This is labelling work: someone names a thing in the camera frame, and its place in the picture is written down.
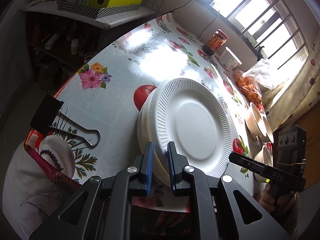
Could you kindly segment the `right hand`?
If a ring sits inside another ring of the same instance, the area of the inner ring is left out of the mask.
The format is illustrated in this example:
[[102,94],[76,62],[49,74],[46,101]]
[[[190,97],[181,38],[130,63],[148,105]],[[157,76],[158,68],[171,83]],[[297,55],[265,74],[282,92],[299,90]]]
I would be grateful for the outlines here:
[[287,211],[299,211],[300,198],[297,193],[288,193],[281,197],[274,198],[271,195],[272,186],[267,183],[263,189],[258,203],[268,212],[279,210],[283,212]]

